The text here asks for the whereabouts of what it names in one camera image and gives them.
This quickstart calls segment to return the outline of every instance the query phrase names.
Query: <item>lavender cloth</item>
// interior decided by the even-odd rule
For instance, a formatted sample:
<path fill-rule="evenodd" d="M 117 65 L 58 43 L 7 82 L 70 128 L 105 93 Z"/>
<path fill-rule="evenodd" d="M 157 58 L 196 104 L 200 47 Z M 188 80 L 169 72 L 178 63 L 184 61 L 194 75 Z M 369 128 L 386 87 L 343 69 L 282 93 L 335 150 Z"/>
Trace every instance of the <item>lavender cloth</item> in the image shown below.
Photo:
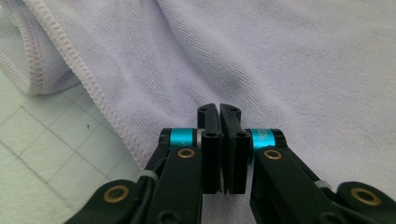
<path fill-rule="evenodd" d="M 142 167 L 162 128 L 226 103 L 244 128 L 281 129 L 333 187 L 396 198 L 394 2 L 24 3 Z M 203 223 L 254 223 L 248 197 L 206 195 Z"/>

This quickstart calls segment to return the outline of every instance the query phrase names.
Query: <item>table surface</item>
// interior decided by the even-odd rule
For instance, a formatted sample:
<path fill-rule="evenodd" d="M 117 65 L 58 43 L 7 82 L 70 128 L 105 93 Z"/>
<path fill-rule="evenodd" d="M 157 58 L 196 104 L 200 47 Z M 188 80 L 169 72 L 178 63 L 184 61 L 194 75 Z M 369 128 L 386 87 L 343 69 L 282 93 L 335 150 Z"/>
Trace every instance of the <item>table surface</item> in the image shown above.
<path fill-rule="evenodd" d="M 132 155 L 81 85 L 29 96 L 0 70 L 0 223 L 64 223 Z"/>

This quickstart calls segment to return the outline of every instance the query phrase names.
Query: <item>white tiled surface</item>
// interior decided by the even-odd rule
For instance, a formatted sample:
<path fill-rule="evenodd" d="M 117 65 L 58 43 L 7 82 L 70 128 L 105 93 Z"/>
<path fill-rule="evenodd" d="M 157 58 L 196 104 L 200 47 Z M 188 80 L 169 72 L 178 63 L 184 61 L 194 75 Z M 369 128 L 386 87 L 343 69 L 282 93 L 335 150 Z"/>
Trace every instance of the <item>white tiled surface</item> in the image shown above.
<path fill-rule="evenodd" d="M 63 223 L 138 167 L 80 85 L 27 96 L 0 70 L 0 224 Z"/>

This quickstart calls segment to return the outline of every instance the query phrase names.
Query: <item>blue metallic cylinder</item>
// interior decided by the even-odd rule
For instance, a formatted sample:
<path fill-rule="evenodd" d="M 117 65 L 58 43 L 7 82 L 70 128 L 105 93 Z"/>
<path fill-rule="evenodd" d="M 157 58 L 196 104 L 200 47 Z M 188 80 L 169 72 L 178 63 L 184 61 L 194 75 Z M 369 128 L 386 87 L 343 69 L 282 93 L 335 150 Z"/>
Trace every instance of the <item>blue metallic cylinder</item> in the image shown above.
<path fill-rule="evenodd" d="M 170 147 L 192 147 L 192 144 L 193 129 L 173 128 L 171 130 Z"/>
<path fill-rule="evenodd" d="M 253 147 L 253 162 L 254 155 L 262 147 L 274 147 L 276 145 L 275 137 L 271 129 L 250 129 L 252 147 Z"/>

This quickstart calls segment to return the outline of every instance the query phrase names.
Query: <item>brass screw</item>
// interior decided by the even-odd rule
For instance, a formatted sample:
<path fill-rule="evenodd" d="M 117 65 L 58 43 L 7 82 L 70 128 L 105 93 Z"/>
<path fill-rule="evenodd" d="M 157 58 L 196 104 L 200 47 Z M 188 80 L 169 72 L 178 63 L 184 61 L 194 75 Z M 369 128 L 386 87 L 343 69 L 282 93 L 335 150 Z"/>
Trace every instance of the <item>brass screw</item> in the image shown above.
<path fill-rule="evenodd" d="M 278 152 L 276 150 L 272 150 L 272 149 L 264 151 L 264 156 L 266 156 L 270 160 L 274 160 L 274 161 L 282 159 L 282 154 L 280 154 L 280 152 Z"/>
<path fill-rule="evenodd" d="M 126 198 L 126 196 L 128 196 L 128 193 L 129 189 L 125 185 L 117 185 L 106 190 L 103 197 L 108 203 L 117 203 Z"/>
<path fill-rule="evenodd" d="M 188 158 L 193 157 L 193 156 L 195 155 L 195 152 L 194 152 L 194 150 L 192 150 L 192 149 L 183 148 L 183 149 L 181 149 L 181 150 L 177 153 L 177 155 L 178 155 L 180 158 L 188 159 Z"/>
<path fill-rule="evenodd" d="M 350 190 L 352 196 L 361 203 L 366 203 L 372 206 L 381 204 L 381 199 L 368 189 L 354 188 Z"/>

